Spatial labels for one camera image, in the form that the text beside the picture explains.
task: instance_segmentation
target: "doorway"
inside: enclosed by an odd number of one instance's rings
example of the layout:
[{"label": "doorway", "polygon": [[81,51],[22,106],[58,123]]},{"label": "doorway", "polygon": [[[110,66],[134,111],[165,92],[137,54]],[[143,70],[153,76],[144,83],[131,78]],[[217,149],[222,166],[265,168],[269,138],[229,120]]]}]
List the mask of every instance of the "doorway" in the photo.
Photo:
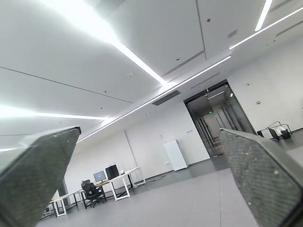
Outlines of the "doorway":
[{"label": "doorway", "polygon": [[210,157],[224,154],[220,128],[256,134],[227,81],[184,102]]}]

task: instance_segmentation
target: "white desk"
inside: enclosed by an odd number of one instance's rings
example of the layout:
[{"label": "white desk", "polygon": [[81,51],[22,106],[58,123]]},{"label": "white desk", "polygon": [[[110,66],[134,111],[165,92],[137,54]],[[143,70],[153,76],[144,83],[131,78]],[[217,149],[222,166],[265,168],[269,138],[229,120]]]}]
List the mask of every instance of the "white desk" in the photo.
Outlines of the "white desk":
[{"label": "white desk", "polygon": [[[131,176],[130,174],[131,174],[132,172],[134,172],[134,171],[139,171],[139,172],[140,172],[141,178],[142,178],[142,180],[143,180],[142,183],[138,183],[138,184],[134,184],[134,183],[133,183],[132,176]],[[114,198],[115,198],[116,201],[131,197],[131,195],[129,194],[129,188],[127,187],[127,184],[126,184],[126,181],[125,181],[125,178],[126,178],[126,177],[128,177],[129,183],[130,183],[130,185],[131,185],[130,189],[131,189],[131,188],[136,188],[136,187],[138,187],[139,185],[142,185],[142,184],[145,184],[145,183],[146,183],[145,178],[144,178],[144,176],[143,176],[143,174],[142,174],[142,171],[141,171],[141,168],[140,168],[140,167],[136,167],[136,168],[134,168],[134,169],[128,170],[128,171],[126,171],[124,174],[119,175],[119,176],[115,177],[114,179],[109,180],[109,183],[110,183],[110,186],[111,186],[111,188],[112,188],[112,192],[113,192],[113,194],[114,194]],[[120,179],[120,178],[122,178],[123,184],[124,184],[124,187],[125,187],[125,192],[124,192],[124,193],[127,194],[127,195],[125,195],[125,196],[117,196],[117,194],[116,194],[116,192],[115,192],[114,185],[113,185],[113,181],[118,180],[118,179]]]},{"label": "white desk", "polygon": [[[56,216],[57,216],[57,217],[66,215],[66,208],[65,208],[65,205],[64,205],[64,201],[63,201],[65,198],[70,197],[71,195],[73,195],[73,196],[74,196],[74,199],[75,199],[75,204],[76,204],[75,206],[78,206],[78,202],[77,202],[77,199],[76,199],[75,194],[79,194],[79,197],[80,197],[80,199],[81,199],[80,191],[81,191],[81,190],[77,190],[77,191],[72,192],[72,193],[69,193],[69,194],[67,194],[67,195],[60,196],[58,199],[55,199],[55,200],[50,201],[50,204],[53,203],[53,207],[54,207],[54,209],[55,209],[54,212],[56,212]],[[57,202],[59,202],[59,201],[61,202],[61,205],[62,205],[62,208],[63,208],[63,214],[60,214],[60,213],[59,213],[59,207],[58,207],[58,204],[57,204]]]},{"label": "white desk", "polygon": [[[139,171],[139,173],[140,173],[140,175],[141,175],[141,178],[142,178],[142,180],[143,180],[142,183],[138,183],[138,184],[134,184],[134,183],[133,183],[132,176],[131,176],[130,174],[133,173],[133,172],[135,172],[135,171]],[[125,178],[126,178],[126,177],[128,178],[129,183],[130,183],[130,185],[131,185],[130,188],[127,187],[127,184],[126,184],[126,181],[125,181]],[[121,179],[121,178],[122,178],[122,180],[123,180],[123,184],[124,184],[124,187],[125,187],[125,192],[121,193],[120,195],[126,193],[127,195],[125,195],[125,196],[119,196],[119,195],[117,195],[116,192],[115,192],[114,185],[113,185],[113,181],[118,180],[118,179]],[[137,168],[130,169],[130,170],[126,171],[124,174],[119,175],[119,176],[115,177],[114,179],[111,179],[111,180],[105,181],[105,182],[97,183],[97,184],[95,184],[95,186],[96,186],[96,187],[99,187],[99,186],[103,186],[103,185],[108,184],[108,183],[110,184],[110,186],[111,186],[111,188],[112,188],[112,192],[113,192],[113,195],[114,195],[115,200],[118,201],[118,200],[122,200],[122,199],[131,197],[131,195],[129,194],[129,189],[131,189],[131,188],[136,188],[136,187],[138,187],[139,185],[145,184],[146,181],[145,181],[145,178],[144,178],[144,176],[143,176],[143,174],[142,174],[141,168],[140,168],[140,167],[137,167]],[[65,198],[67,198],[67,197],[69,197],[69,196],[71,196],[71,195],[74,196],[75,203],[76,203],[76,206],[77,206],[77,205],[78,205],[78,204],[77,204],[78,202],[77,202],[77,200],[76,200],[75,195],[76,195],[76,194],[79,194],[79,197],[80,197],[81,201],[83,202],[84,207],[86,208],[85,201],[84,201],[85,198],[83,197],[82,192],[83,192],[83,190],[80,189],[80,190],[77,190],[77,191],[75,191],[75,192],[69,193],[69,194],[67,194],[67,195],[61,196],[61,197],[59,197],[58,199],[55,199],[55,200],[50,201],[50,204],[52,204],[52,203],[54,204],[56,216],[57,216],[57,217],[60,217],[60,216],[66,215],[66,208],[65,208],[63,199],[65,199]],[[57,202],[61,202],[61,205],[62,205],[63,211],[64,211],[62,214],[59,213],[59,207],[58,207],[58,205],[57,205]]]}]

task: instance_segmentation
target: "white ceiling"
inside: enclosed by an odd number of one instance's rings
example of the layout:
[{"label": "white ceiling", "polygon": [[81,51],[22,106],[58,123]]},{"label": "white ceiling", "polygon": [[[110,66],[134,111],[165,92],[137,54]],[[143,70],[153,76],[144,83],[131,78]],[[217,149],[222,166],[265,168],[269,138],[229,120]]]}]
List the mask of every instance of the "white ceiling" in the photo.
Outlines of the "white ceiling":
[{"label": "white ceiling", "polygon": [[[100,0],[86,1],[98,10]],[[284,1],[274,0],[272,8]],[[123,44],[174,83],[207,68],[215,59],[222,59],[230,45],[253,34],[263,4],[264,0],[125,0],[105,19]],[[303,0],[287,1],[269,13],[265,25],[301,6]],[[178,88],[181,95],[158,107],[145,106],[78,147],[100,141],[168,108],[222,81],[231,70],[302,35],[301,24],[276,38],[277,33],[302,18],[300,12],[235,48],[228,62]],[[236,29],[237,34],[228,38]],[[1,105],[115,119],[159,94],[160,84],[113,46],[78,31],[39,0],[0,1],[0,47],[0,67],[7,68],[0,69]],[[217,72],[218,76],[191,89]],[[37,117],[0,119],[0,124],[0,148],[20,139],[14,135],[75,124],[89,134],[101,125],[92,120]]]}]

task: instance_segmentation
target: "white wall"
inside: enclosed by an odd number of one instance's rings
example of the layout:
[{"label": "white wall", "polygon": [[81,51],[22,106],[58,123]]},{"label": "white wall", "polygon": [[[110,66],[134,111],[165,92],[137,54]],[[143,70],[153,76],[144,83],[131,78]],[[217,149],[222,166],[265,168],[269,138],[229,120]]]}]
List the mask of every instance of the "white wall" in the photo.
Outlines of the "white wall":
[{"label": "white wall", "polygon": [[164,148],[164,143],[171,140],[179,141],[188,164],[209,158],[183,102],[128,128],[126,135],[135,161],[146,178],[172,169],[165,165],[169,157]]},{"label": "white wall", "polygon": [[[117,164],[118,169],[134,168],[133,157],[137,166],[141,166],[145,178],[172,170],[165,165],[169,158],[164,148],[164,143],[171,140],[179,141],[188,164],[209,158],[187,108],[180,102],[128,128],[126,134],[119,133],[73,155],[65,174],[67,190],[71,193],[80,189],[82,180],[94,182],[93,174],[109,164]],[[134,181],[140,180],[136,173],[132,177]],[[115,187],[121,186],[122,181],[115,183]],[[104,190],[110,191],[110,186],[105,185]]]},{"label": "white wall", "polygon": [[[65,174],[68,192],[80,189],[82,180],[89,179],[95,182],[93,174],[104,170],[110,164],[116,164],[118,170],[134,168],[124,132],[71,157]],[[121,186],[123,186],[122,180],[115,182],[115,187]],[[110,185],[105,185],[103,188],[106,192],[111,190]]]},{"label": "white wall", "polygon": [[256,131],[274,121],[303,127],[303,38],[236,70],[228,82]]}]

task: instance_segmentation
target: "door frame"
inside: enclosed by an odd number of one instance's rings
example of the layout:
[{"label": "door frame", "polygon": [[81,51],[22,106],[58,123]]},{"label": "door frame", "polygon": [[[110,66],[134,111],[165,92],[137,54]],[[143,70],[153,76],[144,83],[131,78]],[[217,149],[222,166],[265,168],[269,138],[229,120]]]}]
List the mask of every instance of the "door frame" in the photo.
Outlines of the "door frame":
[{"label": "door frame", "polygon": [[[197,125],[195,124],[195,120],[194,120],[194,118],[193,118],[193,116],[192,116],[192,114],[191,114],[191,112],[190,112],[190,110],[189,110],[188,103],[190,103],[191,101],[194,101],[195,99],[197,99],[197,98],[199,98],[199,97],[201,97],[201,96],[205,96],[205,95],[208,94],[209,92],[212,92],[212,91],[214,91],[214,90],[216,90],[216,89],[218,89],[218,88],[220,88],[220,87],[223,87],[223,86],[229,86],[229,88],[230,88],[231,91],[232,91],[232,88],[230,87],[228,81],[225,79],[225,80],[223,80],[223,81],[221,81],[221,82],[219,82],[219,83],[217,83],[217,84],[215,84],[215,85],[209,87],[208,89],[203,90],[203,91],[201,91],[201,92],[199,92],[199,93],[197,93],[197,94],[195,94],[195,95],[193,95],[193,96],[191,96],[191,97],[189,97],[189,98],[187,98],[187,99],[184,100],[184,104],[185,104],[185,106],[186,106],[186,108],[187,108],[187,111],[188,111],[188,113],[189,113],[189,115],[190,115],[190,117],[191,117],[191,119],[192,119],[192,121],[193,121],[193,123],[194,123],[194,125],[195,125],[195,127],[196,127],[196,129],[197,129],[197,131],[198,131],[198,134],[199,134],[199,136],[200,136],[201,141],[203,142],[203,144],[205,144],[204,141],[203,141],[203,139],[202,139],[202,136],[203,136],[203,135],[201,135],[201,133],[203,133],[203,132],[202,132],[202,131],[197,127]],[[248,119],[246,113],[244,112],[244,110],[243,110],[241,104],[239,103],[237,97],[236,97],[235,95],[234,95],[233,97],[235,98],[235,100],[236,100],[237,103],[239,104],[239,108],[242,110],[242,112],[243,112],[245,118],[247,119],[247,122],[248,122],[248,124],[249,124],[249,126],[250,126],[250,128],[251,128],[251,130],[252,130],[252,132],[253,132],[253,134],[256,135],[257,133],[256,133],[255,129],[252,127],[252,124],[250,123],[250,120]],[[209,157],[210,157],[210,158],[213,158],[213,156],[212,156],[212,154],[211,154],[211,153],[213,153],[213,151],[209,151],[209,150],[207,150],[207,149],[206,149],[206,151],[207,151]]]}]

